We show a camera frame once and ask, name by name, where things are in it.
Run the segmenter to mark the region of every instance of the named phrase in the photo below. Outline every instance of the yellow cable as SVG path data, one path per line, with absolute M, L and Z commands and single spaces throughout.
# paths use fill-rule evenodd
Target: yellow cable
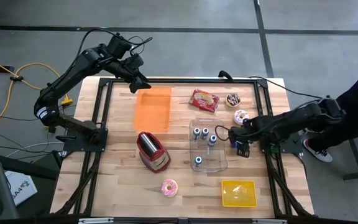
M 57 77 L 59 77 L 59 73 L 57 73 L 53 68 L 51 68 L 51 67 L 49 67 L 48 65 L 43 64 L 43 63 L 30 63 L 30 64 L 27 64 L 27 65 L 23 65 L 23 66 L 21 66 L 15 73 L 9 71 L 8 69 L 6 69 L 5 67 L 3 67 L 2 65 L 0 65 L 0 67 L 1 67 L 3 70 L 5 70 L 5 71 L 9 72 L 10 74 L 12 74 L 13 76 L 18 77 L 19 72 L 20 72 L 23 68 L 26 68 L 26 67 L 31 66 L 31 65 L 41 65 L 41 66 L 47 67 L 47 68 L 49 68 L 49 70 L 53 71 L 53 72 L 56 74 Z M 36 86 L 33 86 L 33 85 L 31 85 L 30 83 L 28 83 L 28 82 L 26 82 L 26 81 L 24 81 L 24 80 L 22 80 L 22 82 L 24 82 L 26 85 L 28 85 L 29 87 L 31 87 L 31 88 L 33 88 L 33 89 L 41 90 L 41 88 L 36 87 Z M 12 93 L 13 84 L 14 84 L 14 81 L 11 81 L 11 84 L 9 85 L 9 90 L 8 90 L 8 94 L 7 94 L 7 99 L 6 99 L 5 107 L 4 107 L 4 109 L 2 110 L 2 112 L 1 112 L 1 114 L 0 114 L 0 119 L 1 119 L 1 116 L 4 115 L 4 113 L 5 113 L 6 109 L 7 109 L 7 106 L 8 106 L 8 104 L 9 104 L 9 101 L 11 100 L 11 93 Z

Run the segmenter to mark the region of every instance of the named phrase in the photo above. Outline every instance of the pink donut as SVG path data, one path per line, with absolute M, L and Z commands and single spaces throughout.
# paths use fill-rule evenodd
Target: pink donut
M 167 179 L 164 180 L 164 182 L 162 182 L 161 193 L 164 196 L 173 197 L 177 194 L 177 192 L 178 192 L 178 184 L 174 180 Z

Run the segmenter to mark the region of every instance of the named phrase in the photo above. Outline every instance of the person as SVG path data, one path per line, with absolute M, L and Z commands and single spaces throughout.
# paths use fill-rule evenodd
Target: person
M 358 138 L 358 81 L 336 99 L 338 105 L 345 110 L 344 119 L 335 125 L 322 128 L 309 128 L 307 131 L 318 133 L 313 138 L 305 139 L 302 145 L 315 158 L 323 162 L 332 162 L 333 157 L 327 152 L 332 146 L 349 139 Z

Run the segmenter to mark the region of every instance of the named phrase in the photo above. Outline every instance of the black pants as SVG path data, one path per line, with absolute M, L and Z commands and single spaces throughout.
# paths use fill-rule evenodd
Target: black pants
M 358 81 L 336 100 L 346 111 L 346 117 L 339 124 L 326 127 L 323 133 L 308 141 L 315 151 L 322 151 L 358 137 Z

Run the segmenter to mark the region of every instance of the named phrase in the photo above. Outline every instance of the red snack package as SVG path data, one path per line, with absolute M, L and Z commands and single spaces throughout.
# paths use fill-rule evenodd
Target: red snack package
M 218 107 L 218 101 L 219 97 L 205 91 L 195 89 L 189 100 L 189 104 L 195 105 L 202 110 L 214 113 Z

